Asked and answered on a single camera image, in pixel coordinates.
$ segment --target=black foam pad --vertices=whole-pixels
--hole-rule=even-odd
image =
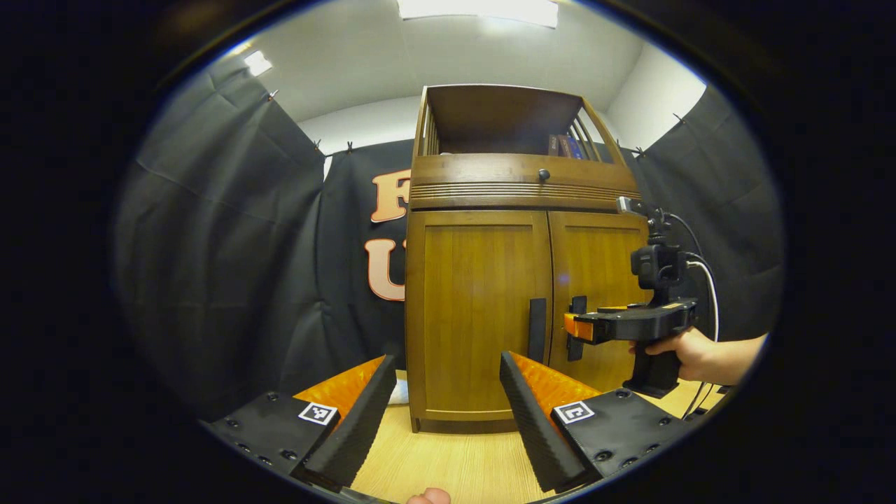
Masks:
[[[589,476],[585,466],[545,417],[509,352],[501,353],[500,379],[541,490],[559,493],[582,484]]]
[[[318,476],[315,482],[329,487],[351,485],[374,444],[395,381],[395,358],[386,355],[345,420],[305,464],[306,472]]]

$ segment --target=human hand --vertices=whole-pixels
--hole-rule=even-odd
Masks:
[[[768,334],[752,340],[716,343],[690,327],[682,334],[660,340],[644,349],[648,355],[675,352],[681,361],[678,377],[719,385],[737,385],[753,365]],[[634,353],[635,342],[629,342]]]
[[[451,504],[451,496],[442,489],[427,488],[422,495],[412,495],[405,504]]]
[[[648,355],[675,352],[681,361],[678,377],[686,380],[709,381],[715,372],[712,355],[717,343],[706,337],[696,327],[689,327],[680,335],[660,340],[644,349]],[[634,354],[635,342],[629,342],[628,352]]]

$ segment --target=black curtain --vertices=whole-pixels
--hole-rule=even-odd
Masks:
[[[328,378],[314,278],[324,157],[240,58],[187,82],[128,169],[116,294],[204,420]]]
[[[624,151],[645,201],[684,219],[715,273],[719,340],[754,338],[777,318],[784,272],[780,195],[768,164],[746,123],[716,89],[643,156]],[[687,231],[673,221],[671,243],[696,251]],[[696,296],[697,327],[711,337],[711,309],[699,270],[689,269],[674,290]]]
[[[413,146],[413,140],[404,140],[362,147],[351,153],[337,152],[323,183],[317,271],[326,340],[320,344],[340,349],[340,369],[384,353],[395,356],[397,369],[406,369],[404,302],[385,299],[371,289],[365,244],[372,239],[394,242],[395,248],[389,255],[389,279],[404,285],[402,242],[407,215],[372,221],[378,203],[373,179],[410,169]],[[407,207],[400,199],[394,203]]]

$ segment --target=white wall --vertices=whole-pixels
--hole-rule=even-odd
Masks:
[[[419,96],[375,101],[342,109],[298,123],[313,142],[321,141],[324,154],[377,143],[414,138]]]
[[[647,149],[684,117],[706,91],[706,84],[672,56],[644,43],[634,69],[607,112],[600,119],[623,147]],[[352,147],[414,138],[420,96],[377,101],[298,123],[321,152],[332,154]],[[591,132],[597,128],[587,116],[582,120]],[[323,173],[330,168],[330,158]]]
[[[646,150],[684,117],[706,91],[690,69],[644,43],[634,69],[607,109],[623,147]]]

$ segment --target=cabinet door handle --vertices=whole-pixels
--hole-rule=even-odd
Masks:
[[[588,297],[575,296],[573,302],[569,305],[570,313],[585,313],[588,311]],[[566,333],[566,359],[568,361],[580,361],[582,359],[582,351],[585,345],[573,339],[573,335]]]
[[[529,349],[527,357],[536,362],[545,359],[545,339],[547,337],[547,299],[529,300]]]

